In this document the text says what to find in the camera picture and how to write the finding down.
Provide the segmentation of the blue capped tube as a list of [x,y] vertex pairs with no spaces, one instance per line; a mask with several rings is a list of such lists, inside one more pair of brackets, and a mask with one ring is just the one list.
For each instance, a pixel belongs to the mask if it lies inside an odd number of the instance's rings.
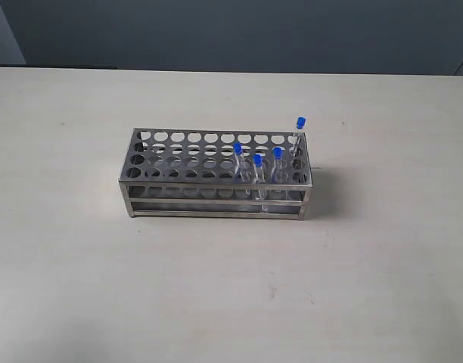
[[284,176],[284,151],[280,147],[273,148],[272,179],[274,183],[283,184]]
[[[260,154],[254,154],[253,156],[253,167],[255,172],[255,184],[262,185],[265,183],[265,173],[263,170],[263,158]],[[267,190],[260,188],[257,190],[258,198],[261,201],[265,201],[267,197]]]
[[299,146],[300,146],[300,142],[301,142],[301,140],[303,138],[305,125],[306,125],[306,118],[303,117],[303,116],[299,116],[297,118],[296,129],[295,129],[295,132],[293,134],[294,142],[293,142],[293,147],[291,149],[291,154],[294,155],[294,156],[299,155],[298,149],[299,149]]
[[236,161],[236,175],[237,178],[240,179],[241,182],[248,181],[247,175],[247,163],[244,158],[244,152],[241,143],[236,142],[233,145],[234,153],[235,153],[235,161]]

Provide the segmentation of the stainless steel test tube rack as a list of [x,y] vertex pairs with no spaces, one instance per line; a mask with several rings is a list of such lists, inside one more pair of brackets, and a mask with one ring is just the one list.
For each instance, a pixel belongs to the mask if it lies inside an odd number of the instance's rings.
[[[146,129],[132,131],[119,177],[129,216],[303,220],[313,180],[306,137],[291,154],[294,132]],[[248,181],[236,175],[234,143],[242,145]],[[284,151],[283,184],[272,179],[273,148]],[[254,154],[265,183],[255,184]],[[257,190],[267,190],[265,201]]]

